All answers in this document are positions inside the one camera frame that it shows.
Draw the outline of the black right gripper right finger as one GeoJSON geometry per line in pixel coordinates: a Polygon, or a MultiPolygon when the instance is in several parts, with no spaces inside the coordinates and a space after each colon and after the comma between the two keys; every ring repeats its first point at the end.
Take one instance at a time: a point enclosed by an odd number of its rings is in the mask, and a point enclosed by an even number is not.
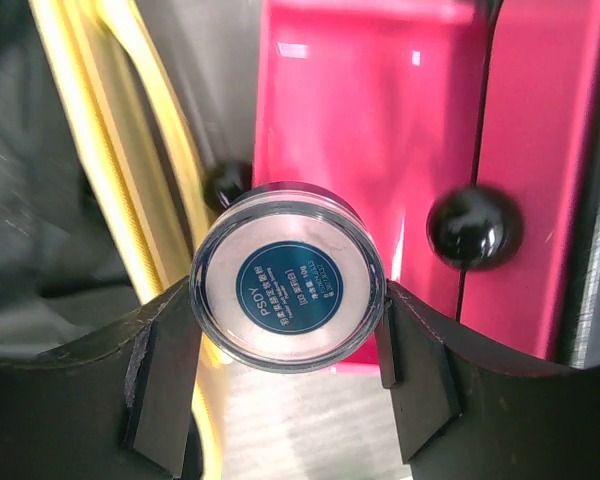
{"type": "Polygon", "coordinates": [[[390,283],[377,330],[416,479],[600,479],[600,365],[541,360],[390,283]]]}

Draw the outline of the pink drawer tray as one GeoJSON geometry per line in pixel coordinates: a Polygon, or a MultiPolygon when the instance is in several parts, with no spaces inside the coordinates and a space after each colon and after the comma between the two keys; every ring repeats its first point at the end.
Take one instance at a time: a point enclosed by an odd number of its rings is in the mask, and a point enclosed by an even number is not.
{"type": "MultiPolygon", "coordinates": [[[[364,222],[386,280],[454,317],[460,273],[431,246],[434,204],[471,177],[488,15],[475,1],[267,1],[255,189],[302,182],[364,222]]],[[[332,366],[376,365],[371,335],[332,366]]]]}

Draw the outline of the dark blue round jar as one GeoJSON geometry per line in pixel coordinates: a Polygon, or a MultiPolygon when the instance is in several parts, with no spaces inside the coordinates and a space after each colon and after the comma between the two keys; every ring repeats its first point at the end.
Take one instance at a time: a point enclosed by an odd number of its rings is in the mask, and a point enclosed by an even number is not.
{"type": "Polygon", "coordinates": [[[360,349],[383,315],[387,280],[364,222],[336,194],[262,185],[211,226],[190,303],[206,336],[262,371],[322,370],[360,349]]]}

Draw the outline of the yellow hard-shell suitcase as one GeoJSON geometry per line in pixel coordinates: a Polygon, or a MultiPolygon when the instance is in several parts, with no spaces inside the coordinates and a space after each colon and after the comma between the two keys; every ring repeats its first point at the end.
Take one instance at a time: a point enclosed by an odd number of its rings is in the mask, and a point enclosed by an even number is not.
{"type": "MultiPolygon", "coordinates": [[[[30,359],[182,279],[206,231],[197,152],[133,1],[0,1],[0,359],[30,359]]],[[[222,470],[201,333],[192,413],[222,470]]]]}

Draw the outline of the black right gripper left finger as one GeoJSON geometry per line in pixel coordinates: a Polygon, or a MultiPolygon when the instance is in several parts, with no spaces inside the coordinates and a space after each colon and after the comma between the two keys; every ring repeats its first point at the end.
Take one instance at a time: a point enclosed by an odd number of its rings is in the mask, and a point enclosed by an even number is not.
{"type": "Polygon", "coordinates": [[[201,330],[182,279],[30,359],[0,359],[0,479],[199,479],[201,330]]]}

